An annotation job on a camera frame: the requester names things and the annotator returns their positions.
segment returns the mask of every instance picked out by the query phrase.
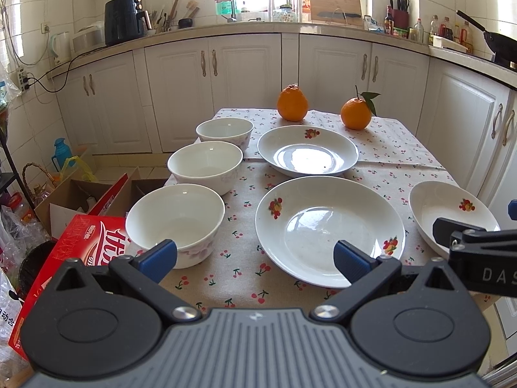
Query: table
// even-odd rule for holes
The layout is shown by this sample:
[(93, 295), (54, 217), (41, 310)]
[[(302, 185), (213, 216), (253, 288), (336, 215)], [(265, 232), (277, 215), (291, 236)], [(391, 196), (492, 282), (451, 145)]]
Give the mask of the table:
[[(359, 149), (359, 161), (343, 177), (372, 188), (395, 208), (406, 229), (400, 261), (423, 265), (438, 256), (418, 233), (409, 209), (412, 187), (425, 180), (456, 184), (447, 171), (397, 120), (373, 117), (362, 131), (348, 130), (339, 115), (309, 111), (303, 121), (290, 123), (276, 110), (223, 109), (215, 118), (238, 117), (252, 121), (249, 147), (240, 165), (239, 180), (223, 195), (227, 208), (214, 241), (214, 252), (194, 267), (172, 270), (161, 285), (203, 313), (209, 308), (301, 307), (308, 312), (339, 290), (312, 286), (278, 268), (265, 254), (255, 232), (257, 205), (271, 188), (290, 179), (269, 166), (257, 151), (266, 131), (289, 124), (319, 126), (350, 138)], [(166, 185), (175, 184), (174, 177)], [(475, 294), (482, 310), (495, 296)]]

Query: gray ribbed panel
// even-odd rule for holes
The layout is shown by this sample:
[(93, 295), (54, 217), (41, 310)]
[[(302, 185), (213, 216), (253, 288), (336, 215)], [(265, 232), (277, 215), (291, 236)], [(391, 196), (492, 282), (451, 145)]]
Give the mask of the gray ribbed panel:
[(381, 375), (334, 325), (308, 321), (299, 309), (214, 309), (210, 317), (169, 330), (146, 362), (90, 382), (38, 374), (27, 388), (482, 388), (476, 375), (419, 383)]

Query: cutting board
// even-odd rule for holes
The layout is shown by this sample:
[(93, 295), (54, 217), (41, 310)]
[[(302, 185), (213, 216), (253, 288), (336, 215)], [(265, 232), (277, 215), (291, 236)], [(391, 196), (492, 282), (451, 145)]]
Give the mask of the cutting board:
[(311, 19), (362, 28), (361, 0), (311, 0)]

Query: cabinet handle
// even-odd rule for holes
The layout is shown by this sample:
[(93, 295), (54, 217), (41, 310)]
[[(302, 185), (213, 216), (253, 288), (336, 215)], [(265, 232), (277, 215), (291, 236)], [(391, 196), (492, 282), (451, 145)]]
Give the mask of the cabinet handle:
[(375, 83), (377, 81), (377, 74), (379, 72), (379, 57), (375, 56), (375, 68), (373, 70), (373, 79), (372, 81)]
[(83, 89), (86, 92), (86, 96), (90, 96), (88, 89), (86, 89), (86, 77), (85, 76), (83, 76)]
[(506, 146), (506, 143), (508, 143), (508, 129), (510, 128), (510, 124), (512, 123), (514, 117), (515, 117), (515, 111), (512, 110), (512, 113), (510, 114), (510, 118), (508, 118), (508, 121), (506, 122), (505, 136), (502, 139), (503, 146)]
[(366, 77), (366, 61), (368, 60), (368, 55), (363, 55), (363, 75), (361, 76), (361, 80), (364, 80)]
[(214, 76), (217, 76), (217, 58), (215, 49), (212, 50), (212, 67), (214, 67)]
[(205, 51), (201, 51), (201, 70), (203, 70), (203, 77), (206, 77)]
[(499, 103), (499, 110), (495, 114), (494, 122), (492, 123), (492, 140), (495, 139), (495, 125), (497, 123), (497, 119), (499, 118), (499, 115), (502, 112), (502, 103)]
[(94, 83), (93, 83), (93, 80), (91, 79), (91, 74), (90, 74), (90, 89), (91, 89), (91, 92), (95, 95)]

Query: faucet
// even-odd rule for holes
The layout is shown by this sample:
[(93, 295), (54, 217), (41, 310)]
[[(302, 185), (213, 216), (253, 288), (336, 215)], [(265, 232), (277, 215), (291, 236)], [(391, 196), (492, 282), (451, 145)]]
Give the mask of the faucet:
[(234, 0), (232, 0), (232, 17), (226, 17), (226, 16), (223, 16), (223, 17), (227, 20), (228, 23), (235, 23), (235, 22), (237, 22), (237, 19), (235, 18)]

